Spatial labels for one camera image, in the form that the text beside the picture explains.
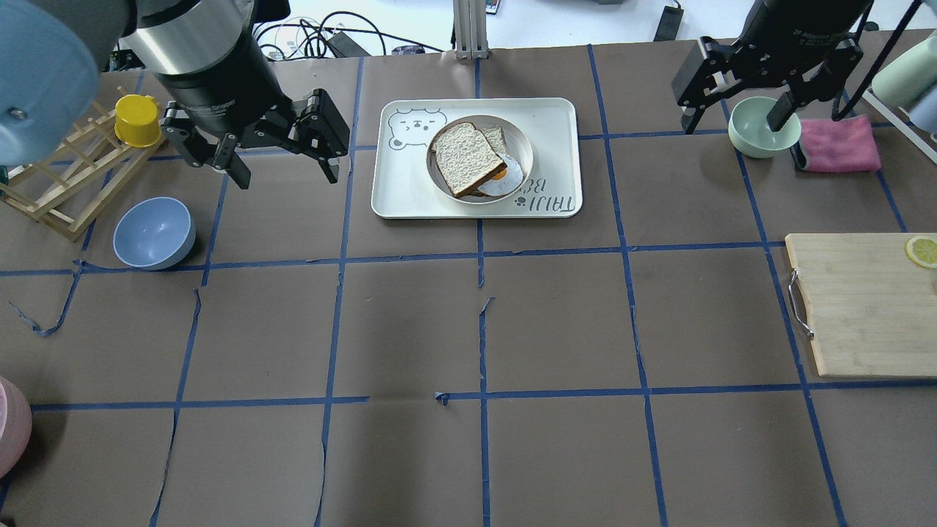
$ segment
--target bread slice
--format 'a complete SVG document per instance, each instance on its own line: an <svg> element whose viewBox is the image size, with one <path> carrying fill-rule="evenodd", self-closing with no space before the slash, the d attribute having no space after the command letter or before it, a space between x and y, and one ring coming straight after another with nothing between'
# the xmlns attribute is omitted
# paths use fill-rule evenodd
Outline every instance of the bread slice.
<svg viewBox="0 0 937 527"><path fill-rule="evenodd" d="M482 133L496 154L508 155L508 144L504 142L504 130L501 127L482 128Z"/></svg>
<svg viewBox="0 0 937 527"><path fill-rule="evenodd" d="M439 173L456 198L469 195L508 167L471 123L449 128L433 141L432 148Z"/></svg>

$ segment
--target white floor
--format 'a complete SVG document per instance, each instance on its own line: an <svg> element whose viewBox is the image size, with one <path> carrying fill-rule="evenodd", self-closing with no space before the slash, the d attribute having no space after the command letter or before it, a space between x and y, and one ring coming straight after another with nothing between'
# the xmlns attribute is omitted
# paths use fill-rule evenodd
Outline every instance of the white floor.
<svg viewBox="0 0 937 527"><path fill-rule="evenodd" d="M683 23L679 39L702 35L734 38L742 29L753 0L684 0ZM360 13L370 19L383 33L411 38L448 50L453 28L453 6L450 0L346 0L341 3L324 0L292 0L293 16L320 21L328 13L342 9ZM826 9L824 0L817 0ZM532 48L604 44L611 42L643 42L654 38L666 0L624 0L618 5L599 5L597 0L501 0L497 15L488 15L488 45L491 48ZM870 20L882 29L894 29L910 0L878 0ZM336 16L328 25L343 23L349 28L368 26L350 16ZM926 6L918 10L912 28L937 27L937 17ZM279 35L271 31L263 42L276 43L288 49L287 42L301 40L295 30L283 29ZM354 37L372 54L380 54L377 37ZM388 51L401 45L388 40Z"/></svg>

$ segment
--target bowl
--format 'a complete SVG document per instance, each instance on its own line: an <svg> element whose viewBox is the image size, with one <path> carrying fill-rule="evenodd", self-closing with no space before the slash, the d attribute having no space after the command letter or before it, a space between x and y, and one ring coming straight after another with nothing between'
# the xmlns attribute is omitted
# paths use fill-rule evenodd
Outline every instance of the bowl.
<svg viewBox="0 0 937 527"><path fill-rule="evenodd" d="M0 377L0 477L22 456L33 431L33 413L19 388Z"/></svg>
<svg viewBox="0 0 937 527"><path fill-rule="evenodd" d="M750 158L773 158L800 140L800 118L791 115L778 131L767 125L776 99L752 97L739 102L729 117L729 141Z"/></svg>
<svg viewBox="0 0 937 527"><path fill-rule="evenodd" d="M504 131L504 142L508 147L508 154L517 160L517 163L521 167L521 172L524 173L524 177L521 179L521 183L517 188L503 196L463 196L461 198L453 196L445 180L442 178L442 174L439 173L439 167L436 166L436 154L433 152L433 143L435 143L437 137L442 135L446 130L460 123L471 123L478 129L501 127ZM494 115L469 115L460 119L455 119L453 122L440 128L439 132L433 136L432 141L429 142L429 147L426 148L426 171L429 172L430 179L433 180L433 184L436 185L436 188L439 189L442 195L458 203L488 204L506 200L522 188L530 179L530 170L532 168L533 147L530 145L530 140L527 138L527 135L511 122L505 121L500 117L495 117Z"/></svg>
<svg viewBox="0 0 937 527"><path fill-rule="evenodd" d="M155 271L176 265L194 243L192 215L182 202L167 196L137 203L114 229L114 254L139 269Z"/></svg>

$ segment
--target lemon slice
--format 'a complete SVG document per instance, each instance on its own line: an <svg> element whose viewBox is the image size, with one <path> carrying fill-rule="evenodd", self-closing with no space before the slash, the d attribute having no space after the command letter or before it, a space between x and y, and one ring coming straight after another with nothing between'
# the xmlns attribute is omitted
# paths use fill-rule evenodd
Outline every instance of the lemon slice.
<svg viewBox="0 0 937 527"><path fill-rule="evenodd" d="M908 240L904 250L915 264L937 269L937 240L927 236L915 236Z"/></svg>

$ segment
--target pink bowl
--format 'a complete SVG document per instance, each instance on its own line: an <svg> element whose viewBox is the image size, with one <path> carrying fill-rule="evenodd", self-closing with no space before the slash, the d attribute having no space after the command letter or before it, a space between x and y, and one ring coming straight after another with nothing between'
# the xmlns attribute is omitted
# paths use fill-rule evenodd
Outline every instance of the pink bowl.
<svg viewBox="0 0 937 527"><path fill-rule="evenodd" d="M33 413L19 388L0 377L0 477L20 459L29 434L33 431Z"/></svg>

